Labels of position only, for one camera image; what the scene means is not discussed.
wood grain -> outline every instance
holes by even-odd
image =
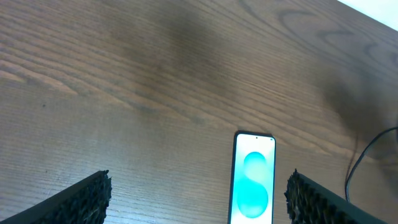
[[[0,220],[109,169],[107,223],[225,223],[248,129],[277,139],[288,223],[294,168],[343,195],[350,159],[397,123],[397,38],[327,0],[2,0]],[[389,136],[351,185],[391,223],[397,164]]]

